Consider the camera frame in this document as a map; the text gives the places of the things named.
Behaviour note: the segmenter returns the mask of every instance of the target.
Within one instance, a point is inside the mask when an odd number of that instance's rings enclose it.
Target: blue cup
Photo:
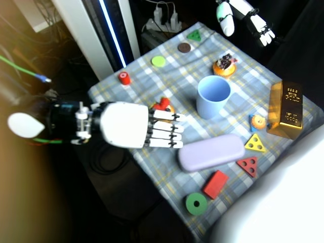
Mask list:
[[[219,76],[204,77],[198,84],[197,111],[203,119],[215,117],[231,95],[226,79]]]

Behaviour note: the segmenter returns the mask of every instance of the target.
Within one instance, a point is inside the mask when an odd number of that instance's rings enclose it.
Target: gold bar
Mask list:
[[[303,94],[300,84],[281,81],[270,91],[267,132],[296,139],[303,129]]]

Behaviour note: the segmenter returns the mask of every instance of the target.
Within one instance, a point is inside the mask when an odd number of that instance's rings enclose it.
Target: led light strip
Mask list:
[[[108,24],[108,28],[110,30],[110,33],[111,33],[111,36],[112,36],[112,39],[113,39],[113,42],[115,42],[115,46],[117,48],[117,51],[118,51],[118,54],[119,54],[119,57],[120,57],[120,60],[121,60],[121,63],[123,64],[123,67],[125,68],[126,67],[126,63],[125,63],[125,60],[124,60],[124,57],[123,57],[123,54],[122,54],[122,51],[119,47],[119,44],[118,44],[118,41],[117,41],[117,37],[116,37],[116,34],[115,34],[115,31],[113,30],[112,28],[112,25],[111,25],[111,21],[110,21],[110,18],[109,18],[109,15],[108,15],[108,12],[107,12],[107,8],[106,8],[106,5],[105,5],[105,2],[104,0],[99,0],[99,3],[100,3],[100,6],[101,6],[101,9],[103,11],[103,14],[105,16],[105,19],[106,19],[106,22]]]

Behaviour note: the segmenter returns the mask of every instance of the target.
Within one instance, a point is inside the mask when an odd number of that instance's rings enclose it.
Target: plaid tablecloth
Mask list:
[[[201,34],[201,42],[186,38],[196,29]],[[189,53],[178,51],[177,46],[182,42],[191,45]],[[203,77],[213,74],[213,62],[225,53],[238,59],[237,70],[229,79],[234,94],[219,116],[203,120],[195,109],[197,85]],[[152,66],[151,59],[156,55],[166,58],[164,67]],[[267,117],[270,87],[281,80],[201,23],[196,23],[121,71],[130,75],[132,84],[121,85],[117,78],[120,72],[117,72],[91,87],[89,94],[93,101],[126,101],[151,106],[162,96],[169,97],[176,112],[188,117],[188,121],[183,123],[184,144],[230,133],[239,135],[245,143],[253,134],[249,130],[249,114],[258,113]],[[324,114],[318,106],[304,97],[303,116],[306,133],[322,123]],[[266,131],[257,133],[267,151],[246,151],[245,157],[258,157],[258,178],[293,141]],[[143,148],[131,150],[131,153],[197,239],[201,239],[207,229],[257,179],[248,176],[234,161],[189,174],[179,168],[175,149]],[[192,192],[199,192],[216,170],[229,176],[227,184],[215,200],[208,199],[208,209],[203,215],[190,215],[184,207],[183,198]]]

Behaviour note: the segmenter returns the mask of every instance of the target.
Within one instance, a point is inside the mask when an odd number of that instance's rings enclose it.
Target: robotic arm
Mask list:
[[[185,121],[185,116],[145,105],[126,102],[93,104],[91,109],[82,102],[46,103],[39,99],[29,111],[9,116],[8,126],[18,136],[34,138],[43,132],[60,137],[72,144],[86,143],[92,133],[101,133],[105,141],[123,148],[181,148],[184,128],[168,121]]]
[[[234,33],[233,11],[239,19],[244,19],[249,31],[258,39],[262,46],[267,46],[275,38],[275,34],[267,23],[258,15],[259,10],[254,9],[245,0],[216,0],[219,4],[216,10],[217,21],[226,36]]]

